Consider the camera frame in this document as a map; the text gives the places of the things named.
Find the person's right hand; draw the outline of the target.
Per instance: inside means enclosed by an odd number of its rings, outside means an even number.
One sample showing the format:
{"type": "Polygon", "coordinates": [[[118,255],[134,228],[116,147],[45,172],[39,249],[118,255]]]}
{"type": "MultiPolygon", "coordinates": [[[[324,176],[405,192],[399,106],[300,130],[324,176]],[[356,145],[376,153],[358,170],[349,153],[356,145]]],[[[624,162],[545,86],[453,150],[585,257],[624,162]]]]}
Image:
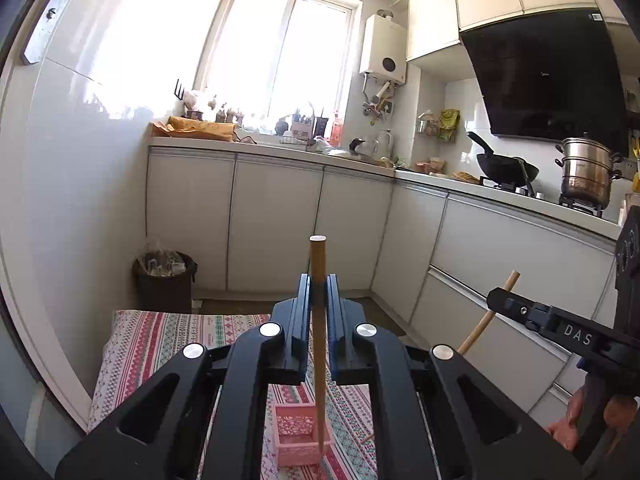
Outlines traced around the person's right hand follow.
{"type": "MultiPolygon", "coordinates": [[[[567,451],[572,452],[579,440],[577,423],[585,403],[586,387],[582,386],[570,398],[565,416],[546,428],[548,434],[567,451]]],[[[611,454],[620,443],[637,412],[637,399],[631,396],[613,396],[608,401],[603,412],[605,426],[611,435],[606,455],[611,454]]]]}

